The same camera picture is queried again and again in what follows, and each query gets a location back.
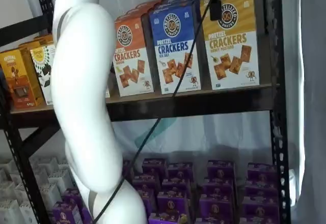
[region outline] white snack box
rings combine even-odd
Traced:
[[[54,172],[48,177],[49,183],[56,183],[61,195],[68,189],[73,188],[68,170]]]
[[[55,157],[40,158],[38,166],[44,167],[46,169],[48,176],[52,175],[53,172],[59,170],[58,161]]]
[[[29,201],[24,201],[20,205],[21,214],[25,220],[25,223],[28,224],[37,224],[35,214],[32,210],[31,204]]]
[[[25,223],[16,200],[0,201],[0,223],[21,224]]]
[[[0,198],[8,200],[16,199],[15,183],[10,181],[0,183]]]
[[[40,192],[47,211],[51,211],[56,202],[62,201],[58,186],[56,184],[48,183],[42,185],[40,187]]]
[[[15,187],[14,191],[16,195],[15,199],[17,199],[19,204],[23,203],[24,201],[29,201],[26,190],[22,183],[18,184],[18,186]]]

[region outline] orange cracker box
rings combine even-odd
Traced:
[[[212,89],[259,85],[254,0],[221,1],[222,19],[211,21],[208,11],[203,21]]]
[[[0,53],[0,65],[15,108],[33,107],[44,102],[27,48],[21,47]]]
[[[140,12],[119,17],[116,31],[113,62],[120,96],[154,92],[156,58],[148,14]]]

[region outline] box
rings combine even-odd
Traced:
[[[44,102],[27,48],[0,53],[0,65],[15,108],[33,107]]]
[[[157,195],[157,205],[159,213],[179,214],[181,220],[191,220],[185,191],[161,191]]]
[[[0,223],[24,223],[24,218],[16,200],[0,201]]]
[[[153,93],[158,80],[148,14],[139,11],[118,18],[116,31],[113,63],[120,96]]]
[[[68,170],[54,172],[51,176],[49,176],[48,180],[49,183],[57,184],[61,195],[63,195],[68,188],[73,188]]]
[[[150,19],[162,94],[174,93],[184,69],[186,72],[178,92],[200,90],[200,36],[185,67],[198,26],[195,3],[190,1],[182,6],[155,10]]]
[[[221,0],[222,19],[203,21],[213,90],[259,85],[254,0]],[[201,0],[203,15],[209,0]]]
[[[272,217],[242,216],[239,224],[279,224],[280,220]]]
[[[223,216],[233,220],[232,196],[230,194],[202,194],[199,199],[199,209],[204,218]]]
[[[56,202],[62,201],[56,184],[48,183],[40,186],[40,192],[47,211],[51,211]]]
[[[53,207],[53,215],[57,223],[83,223],[76,204],[57,202]]]
[[[259,182],[259,181],[246,181],[244,187],[246,196],[262,196],[262,197],[275,197],[279,196],[279,192],[273,183]]]
[[[279,219],[279,202],[277,198],[245,196],[242,202],[242,212],[244,215]]]
[[[162,158],[146,158],[142,168],[145,174],[158,174],[160,181],[168,176],[167,161]]]
[[[155,195],[157,195],[161,189],[161,184],[159,182],[158,175],[137,175],[133,178],[132,185],[135,188],[153,189]]]
[[[150,216],[151,213],[154,213],[157,211],[155,196],[154,196],[154,190],[153,189],[137,189],[137,192],[141,196],[145,209],[147,217]]]
[[[180,222],[180,216],[178,214],[156,214],[152,213],[148,218],[149,224],[175,224],[184,223]]]
[[[19,207],[25,223],[37,224],[35,214],[29,201],[22,202]]]
[[[270,164],[248,163],[248,180],[277,184],[276,167]]]
[[[50,89],[50,78],[56,47],[54,44],[46,44],[40,47],[32,48],[30,52],[45,102],[47,105],[53,104]]]

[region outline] pretzelized logo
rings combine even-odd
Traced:
[[[117,31],[118,41],[122,46],[129,46],[132,42],[132,33],[128,26],[122,25]]]
[[[164,30],[169,37],[176,37],[181,29],[181,22],[177,15],[168,14],[164,19]]]
[[[238,21],[238,11],[232,4],[222,5],[222,18],[218,20],[220,27],[230,29]]]

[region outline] black cable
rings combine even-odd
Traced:
[[[191,58],[191,56],[192,56],[192,54],[193,54],[193,51],[194,51],[194,48],[195,48],[195,44],[196,44],[196,40],[197,40],[198,34],[199,34],[199,32],[200,32],[200,28],[202,27],[202,24],[203,24],[204,18],[205,18],[206,14],[207,14],[207,11],[208,11],[208,9],[209,9],[209,7],[210,7],[211,2],[212,2],[212,0],[209,0],[208,5],[207,5],[207,7],[206,7],[206,9],[205,9],[205,11],[204,11],[204,13],[203,13],[202,18],[201,18],[201,21],[200,21],[200,23],[199,23],[199,25],[198,25],[198,27],[197,27],[196,34],[195,34],[195,38],[194,38],[194,42],[193,42],[192,47],[191,47],[191,49],[190,49],[190,52],[189,52],[189,56],[188,56],[187,62],[186,62],[186,64],[184,65],[185,69],[183,69],[183,73],[182,73],[182,75],[181,75],[180,81],[179,81],[179,83],[178,83],[178,85],[177,85],[177,87],[176,87],[176,89],[175,89],[173,95],[171,96],[171,99],[174,99],[174,97],[176,96],[176,94],[177,94],[177,92],[178,92],[178,90],[179,90],[179,87],[181,86],[181,82],[182,82],[182,80],[183,80],[183,77],[184,77],[185,72],[186,72],[186,70],[187,70],[188,63],[189,63],[189,61],[190,61],[190,58]],[[136,162],[136,160],[137,160],[137,158],[138,158],[140,152],[142,151],[143,147],[145,146],[145,144],[146,144],[148,138],[151,136],[151,134],[153,133],[153,131],[155,130],[155,128],[158,126],[158,124],[159,124],[159,122],[161,121],[161,119],[162,119],[162,118],[158,118],[158,119],[156,120],[155,124],[152,126],[152,128],[151,128],[150,131],[148,132],[148,134],[147,134],[147,136],[145,137],[145,139],[144,139],[142,145],[139,147],[138,151],[136,152],[136,155],[133,157],[132,161],[130,162],[130,164],[129,164],[129,166],[128,166],[126,172],[125,172],[125,174],[122,176],[122,178],[121,178],[121,180],[120,180],[118,186],[116,187],[116,190],[113,192],[112,196],[110,197],[110,199],[108,200],[108,202],[106,203],[106,205],[103,207],[103,209],[101,210],[101,212],[98,214],[98,216],[94,219],[93,224],[96,224],[96,223],[99,221],[99,219],[102,217],[102,215],[104,214],[104,212],[106,211],[106,209],[108,208],[108,206],[110,205],[110,203],[112,202],[112,200],[114,199],[114,197],[117,195],[117,193],[118,193],[119,189],[121,188],[121,186],[122,186],[122,184],[123,184],[123,182],[124,182],[126,176],[130,173],[130,171],[131,171],[131,169],[132,169],[134,163]]]

